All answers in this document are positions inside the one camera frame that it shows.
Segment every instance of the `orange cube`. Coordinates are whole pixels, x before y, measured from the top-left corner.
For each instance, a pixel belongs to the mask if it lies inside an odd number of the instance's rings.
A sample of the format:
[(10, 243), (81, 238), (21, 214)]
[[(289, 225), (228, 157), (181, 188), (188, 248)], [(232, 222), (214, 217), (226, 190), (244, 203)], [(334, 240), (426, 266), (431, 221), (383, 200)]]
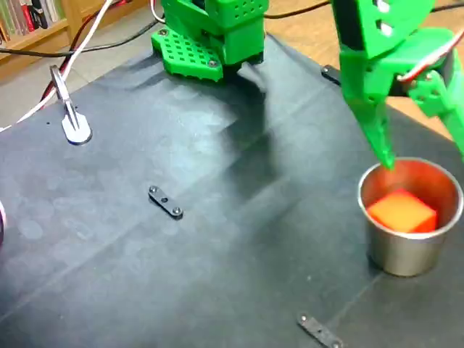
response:
[(426, 233), (436, 230), (436, 211), (405, 190), (392, 192), (372, 204), (368, 214), (381, 225), (397, 232)]

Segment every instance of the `black table surface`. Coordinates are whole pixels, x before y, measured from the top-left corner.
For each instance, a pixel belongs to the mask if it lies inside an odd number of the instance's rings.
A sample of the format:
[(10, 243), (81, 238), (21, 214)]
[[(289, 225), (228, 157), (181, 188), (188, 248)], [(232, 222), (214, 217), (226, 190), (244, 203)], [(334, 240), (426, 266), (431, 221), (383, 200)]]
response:
[[(376, 162), (338, 87), (274, 38), (228, 83), (148, 52), (0, 134), (0, 347), (319, 347), (307, 312), (357, 348), (463, 347), (464, 236), (394, 278), (366, 257), (356, 202)], [(464, 182), (447, 140), (391, 111), (399, 155)], [(182, 220), (148, 198), (160, 186)]]

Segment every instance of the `metal clamp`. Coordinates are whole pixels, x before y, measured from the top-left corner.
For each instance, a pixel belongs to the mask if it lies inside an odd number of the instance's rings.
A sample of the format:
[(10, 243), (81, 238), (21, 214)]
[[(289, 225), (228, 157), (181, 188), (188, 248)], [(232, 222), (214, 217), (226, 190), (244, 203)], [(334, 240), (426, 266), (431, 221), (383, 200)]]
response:
[(301, 315), (298, 318), (298, 325), (309, 335), (317, 339), (325, 348), (344, 348), (341, 339), (331, 333), (316, 319)]
[(150, 186), (148, 195), (173, 218), (180, 220), (183, 217), (183, 210), (158, 186)]
[(82, 145), (92, 137), (92, 130), (84, 115), (75, 111), (65, 81), (56, 65), (50, 67), (51, 79), (57, 90), (58, 99), (65, 106), (65, 118), (61, 122), (67, 140), (73, 145)]

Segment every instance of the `black metal bracket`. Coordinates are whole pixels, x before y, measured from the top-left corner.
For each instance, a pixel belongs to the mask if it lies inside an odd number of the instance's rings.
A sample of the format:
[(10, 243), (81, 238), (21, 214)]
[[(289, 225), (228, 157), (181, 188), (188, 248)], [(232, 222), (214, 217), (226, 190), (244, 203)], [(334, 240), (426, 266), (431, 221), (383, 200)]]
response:
[(341, 339), (331, 333), (316, 319), (307, 315), (300, 315), (298, 317), (298, 325), (307, 334), (317, 339), (325, 348), (344, 348), (344, 344)]
[(5, 209), (0, 202), (0, 245), (3, 243), (5, 228), (7, 228), (7, 215), (5, 214)]
[(320, 70), (320, 73), (324, 78), (335, 83), (337, 86), (341, 86), (340, 82), (340, 70), (336, 69), (331, 65), (325, 65)]
[(162, 209), (164, 209), (167, 214), (171, 215), (176, 220), (180, 220), (183, 217), (183, 210), (158, 186), (150, 186), (148, 195)]

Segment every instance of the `stainless steel cup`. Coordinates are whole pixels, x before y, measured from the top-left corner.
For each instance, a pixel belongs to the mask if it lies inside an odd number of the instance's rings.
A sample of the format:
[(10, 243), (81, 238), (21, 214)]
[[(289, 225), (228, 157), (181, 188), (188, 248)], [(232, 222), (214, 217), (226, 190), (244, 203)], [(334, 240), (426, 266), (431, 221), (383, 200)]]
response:
[[(418, 197), (438, 215), (437, 230), (430, 233), (401, 233), (372, 219), (366, 207), (397, 189)], [(463, 190), (444, 168), (418, 158), (397, 159), (388, 170), (375, 165), (361, 178), (357, 200), (368, 220), (368, 254), (377, 266), (396, 276), (417, 276), (438, 260), (447, 232), (463, 213)]]

